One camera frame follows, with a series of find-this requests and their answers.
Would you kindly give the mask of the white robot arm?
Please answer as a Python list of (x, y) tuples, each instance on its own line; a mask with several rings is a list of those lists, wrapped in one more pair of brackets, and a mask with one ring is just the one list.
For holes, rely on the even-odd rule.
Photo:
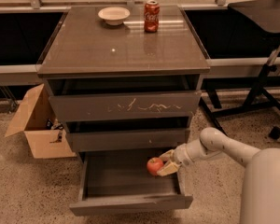
[(181, 167), (221, 153), (245, 168), (240, 224), (280, 224), (280, 148), (258, 149), (218, 129), (205, 128), (198, 139), (160, 155), (165, 164), (157, 175), (176, 173)]

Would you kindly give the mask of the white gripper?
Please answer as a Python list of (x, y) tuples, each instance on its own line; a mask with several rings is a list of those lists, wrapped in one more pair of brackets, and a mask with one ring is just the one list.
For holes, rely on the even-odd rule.
[(160, 159), (166, 163), (157, 171), (157, 175), (159, 176), (167, 176), (176, 173), (179, 170), (180, 165), (189, 166), (193, 164), (193, 161), (188, 154), (186, 144), (178, 146), (175, 150), (170, 149), (162, 153)]

